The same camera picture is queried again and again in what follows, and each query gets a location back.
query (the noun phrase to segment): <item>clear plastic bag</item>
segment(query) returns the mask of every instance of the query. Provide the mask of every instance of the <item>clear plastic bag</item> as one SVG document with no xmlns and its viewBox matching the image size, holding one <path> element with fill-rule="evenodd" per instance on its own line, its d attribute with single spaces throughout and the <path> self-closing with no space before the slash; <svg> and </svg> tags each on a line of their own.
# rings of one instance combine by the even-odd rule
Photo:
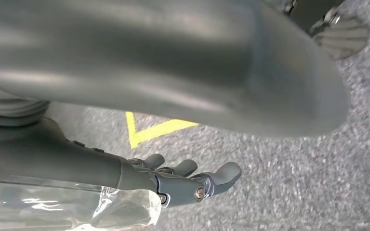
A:
<svg viewBox="0 0 370 231">
<path fill-rule="evenodd" d="M 160 211 L 160 198 L 149 190 L 0 179 L 0 230 L 119 231 L 156 224 Z"/>
</svg>

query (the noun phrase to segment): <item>prosthetic hand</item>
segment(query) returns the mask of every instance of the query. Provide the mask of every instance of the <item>prosthetic hand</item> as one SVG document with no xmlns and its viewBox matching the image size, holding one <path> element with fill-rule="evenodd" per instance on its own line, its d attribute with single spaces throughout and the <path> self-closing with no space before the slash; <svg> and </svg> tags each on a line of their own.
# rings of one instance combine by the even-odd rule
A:
<svg viewBox="0 0 370 231">
<path fill-rule="evenodd" d="M 191 176 L 198 167 L 194 161 L 160 167 L 164 162 L 160 154 L 126 160 L 102 149 L 87 148 L 67 140 L 57 123 L 46 118 L 26 127 L 0 127 L 0 180 L 22 176 L 123 191 L 150 190 L 158 194 L 163 207 L 173 207 L 224 193 L 242 173 L 239 165 L 230 162 L 216 172 Z"/>
<path fill-rule="evenodd" d="M 138 171 L 154 179 L 156 193 L 164 207 L 193 204 L 224 193 L 242 174 L 238 164 L 229 162 L 214 173 L 204 172 L 189 177 L 198 168 L 195 161 L 185 160 L 176 167 L 158 168 L 165 162 L 160 154 L 151 155 L 145 160 L 131 159 L 129 162 Z"/>
<path fill-rule="evenodd" d="M 370 26 L 353 14 L 340 13 L 344 0 L 290 0 L 284 13 L 334 60 L 346 59 L 368 45 Z"/>
</svg>

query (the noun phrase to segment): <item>yellow floor marking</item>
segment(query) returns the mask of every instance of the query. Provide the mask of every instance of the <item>yellow floor marking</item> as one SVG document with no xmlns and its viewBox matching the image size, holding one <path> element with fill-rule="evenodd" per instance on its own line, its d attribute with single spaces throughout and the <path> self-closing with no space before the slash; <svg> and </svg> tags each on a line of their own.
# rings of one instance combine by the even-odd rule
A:
<svg viewBox="0 0 370 231">
<path fill-rule="evenodd" d="M 184 128 L 189 128 L 198 125 L 197 123 L 188 122 L 179 119 L 171 119 L 150 128 L 137 132 L 135 129 L 134 113 L 126 112 L 128 135 L 130 139 L 131 149 L 138 147 L 144 141 L 151 140 L 178 131 Z"/>
</svg>

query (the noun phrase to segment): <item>metal screw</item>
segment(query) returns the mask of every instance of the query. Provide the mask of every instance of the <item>metal screw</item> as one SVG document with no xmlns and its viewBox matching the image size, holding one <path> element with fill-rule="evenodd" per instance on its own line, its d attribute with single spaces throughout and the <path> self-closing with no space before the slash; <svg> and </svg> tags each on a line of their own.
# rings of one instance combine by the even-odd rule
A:
<svg viewBox="0 0 370 231">
<path fill-rule="evenodd" d="M 159 198 L 161 199 L 161 204 L 162 205 L 165 204 L 165 202 L 167 202 L 167 196 L 160 194 Z"/>
<path fill-rule="evenodd" d="M 195 191 L 195 199 L 197 201 L 201 201 L 204 197 L 205 197 L 205 189 L 202 186 L 200 186 Z"/>
<path fill-rule="evenodd" d="M 341 16 L 338 14 L 337 8 L 334 7 L 326 13 L 324 22 L 328 24 L 336 24 L 340 21 L 340 19 Z"/>
<path fill-rule="evenodd" d="M 297 0 L 292 0 L 292 1 L 288 2 L 288 3 L 286 3 L 286 6 L 284 7 L 284 12 L 286 14 L 290 14 L 291 11 L 292 11 L 292 9 L 293 9 L 293 7 L 296 5 L 296 3 L 297 3 Z"/>
</svg>

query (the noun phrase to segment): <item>gray fabric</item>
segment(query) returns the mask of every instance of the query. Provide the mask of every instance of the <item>gray fabric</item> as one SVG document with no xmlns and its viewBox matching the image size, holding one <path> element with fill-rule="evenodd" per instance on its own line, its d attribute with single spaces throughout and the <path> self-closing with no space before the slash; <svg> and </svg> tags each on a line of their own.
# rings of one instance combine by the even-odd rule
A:
<svg viewBox="0 0 370 231">
<path fill-rule="evenodd" d="M 49 107 L 46 101 L 0 99 L 0 126 L 18 127 L 40 120 Z"/>
<path fill-rule="evenodd" d="M 343 11 L 370 24 L 370 0 L 348 0 Z M 162 231 L 370 231 L 370 45 L 338 62 L 352 90 L 347 124 L 318 139 L 265 139 L 198 126 L 131 150 L 125 114 L 53 105 L 49 115 L 66 136 L 127 158 L 161 153 L 178 164 L 193 158 L 199 172 L 227 161 L 243 175 L 229 193 L 198 205 L 164 210 Z M 164 121 L 136 115 L 138 129 Z"/>
</svg>

